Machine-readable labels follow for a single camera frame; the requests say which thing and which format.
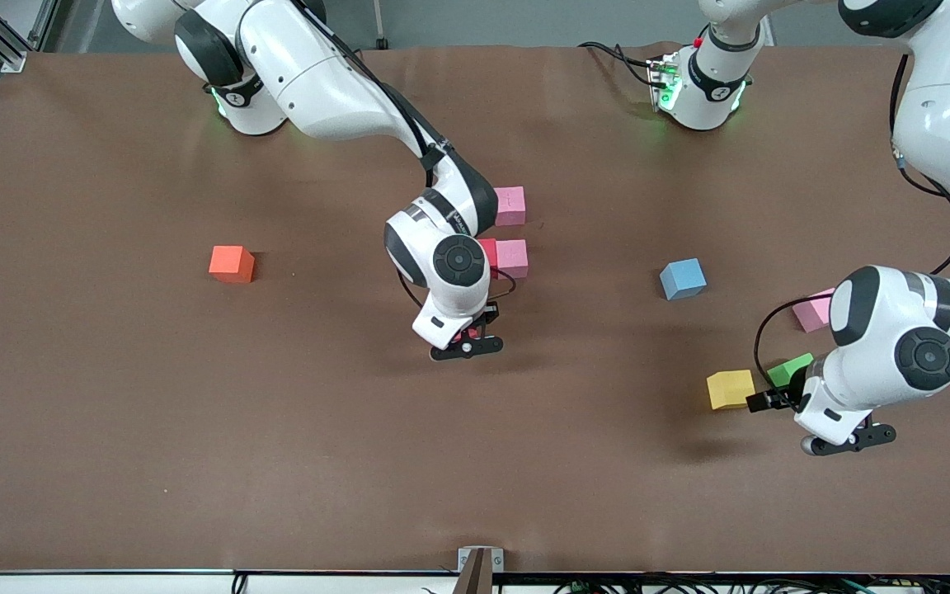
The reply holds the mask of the yellow foam cube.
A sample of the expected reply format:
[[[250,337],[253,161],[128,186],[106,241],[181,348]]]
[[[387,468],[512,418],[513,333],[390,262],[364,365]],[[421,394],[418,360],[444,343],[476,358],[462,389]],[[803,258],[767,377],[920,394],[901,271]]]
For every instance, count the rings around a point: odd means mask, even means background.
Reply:
[[[747,398],[755,394],[750,370],[724,370],[706,379],[712,410],[746,409]]]

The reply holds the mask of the orange foam cube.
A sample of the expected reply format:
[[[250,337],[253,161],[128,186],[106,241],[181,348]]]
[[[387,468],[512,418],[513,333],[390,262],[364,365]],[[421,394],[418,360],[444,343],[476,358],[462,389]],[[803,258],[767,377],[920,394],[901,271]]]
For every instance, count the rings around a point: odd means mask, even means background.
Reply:
[[[253,281],[256,259],[241,245],[215,245],[212,248],[208,274],[227,285],[248,285]]]

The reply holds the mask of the green foam cube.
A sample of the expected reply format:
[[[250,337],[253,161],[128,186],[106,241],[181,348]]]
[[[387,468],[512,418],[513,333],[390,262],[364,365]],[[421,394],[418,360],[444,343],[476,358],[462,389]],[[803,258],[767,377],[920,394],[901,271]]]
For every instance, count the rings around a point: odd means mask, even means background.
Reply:
[[[792,358],[779,365],[768,369],[769,382],[773,387],[785,388],[791,383],[792,377],[799,371],[806,368],[814,361],[811,353],[804,353],[799,357]]]

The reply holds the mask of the metal table edge bracket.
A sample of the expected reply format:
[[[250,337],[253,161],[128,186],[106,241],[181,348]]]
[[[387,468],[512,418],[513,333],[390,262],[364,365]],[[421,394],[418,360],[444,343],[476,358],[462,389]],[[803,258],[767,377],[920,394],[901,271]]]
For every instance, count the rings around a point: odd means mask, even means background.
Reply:
[[[457,552],[459,577],[452,594],[494,594],[494,576],[505,571],[505,550],[494,546],[464,546]]]

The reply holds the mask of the blue foam cube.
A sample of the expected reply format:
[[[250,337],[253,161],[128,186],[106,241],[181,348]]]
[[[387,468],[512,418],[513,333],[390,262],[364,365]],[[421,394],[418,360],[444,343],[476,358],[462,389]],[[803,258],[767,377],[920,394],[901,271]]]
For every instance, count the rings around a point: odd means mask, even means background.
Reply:
[[[708,286],[698,258],[668,263],[660,273],[660,282],[669,301],[696,296]]]

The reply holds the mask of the pink foam cube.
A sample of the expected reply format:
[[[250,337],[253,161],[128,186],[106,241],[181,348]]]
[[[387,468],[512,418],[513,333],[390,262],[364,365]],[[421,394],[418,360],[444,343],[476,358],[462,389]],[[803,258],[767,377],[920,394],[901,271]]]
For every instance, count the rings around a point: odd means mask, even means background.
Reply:
[[[830,298],[833,294],[834,289],[823,290],[792,305],[792,314],[804,333],[813,333],[830,326]]]
[[[496,240],[495,267],[513,279],[524,279],[529,274],[527,242],[523,239]]]
[[[496,226],[521,226],[527,217],[523,186],[495,187],[498,199]]]

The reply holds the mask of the brown table mat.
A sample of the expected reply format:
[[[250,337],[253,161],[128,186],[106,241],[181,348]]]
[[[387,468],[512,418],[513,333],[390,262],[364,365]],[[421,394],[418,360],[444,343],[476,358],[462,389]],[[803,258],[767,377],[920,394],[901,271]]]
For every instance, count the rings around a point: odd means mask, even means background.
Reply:
[[[0,570],[950,573],[950,388],[816,458],[713,411],[770,309],[928,271],[950,208],[887,142],[893,50],[766,49],[693,133],[588,50],[369,52],[495,186],[530,275],[501,353],[434,362],[383,248],[423,186],[388,138],[246,138],[174,54],[0,79]],[[208,274],[215,245],[253,281]],[[708,286],[669,301],[698,258]]]

